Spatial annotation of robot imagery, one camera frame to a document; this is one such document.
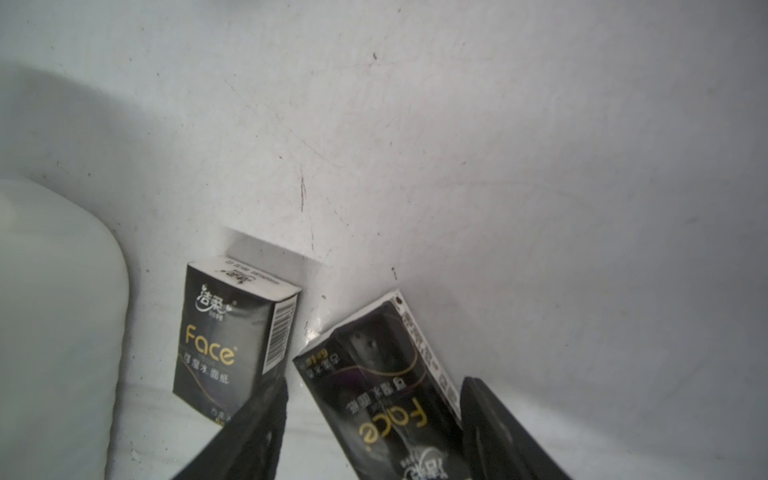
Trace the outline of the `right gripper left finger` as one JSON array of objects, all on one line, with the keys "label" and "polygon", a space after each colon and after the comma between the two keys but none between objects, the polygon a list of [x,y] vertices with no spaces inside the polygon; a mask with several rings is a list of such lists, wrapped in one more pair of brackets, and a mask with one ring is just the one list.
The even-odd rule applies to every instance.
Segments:
[{"label": "right gripper left finger", "polygon": [[281,378],[254,394],[175,480],[273,480],[287,419]]}]

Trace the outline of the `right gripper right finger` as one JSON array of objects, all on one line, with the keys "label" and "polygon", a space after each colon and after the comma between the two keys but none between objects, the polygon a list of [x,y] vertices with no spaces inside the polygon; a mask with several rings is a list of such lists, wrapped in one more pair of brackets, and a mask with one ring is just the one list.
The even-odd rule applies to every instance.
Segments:
[{"label": "right gripper right finger", "polygon": [[474,480],[570,480],[483,380],[463,380],[460,409]]}]

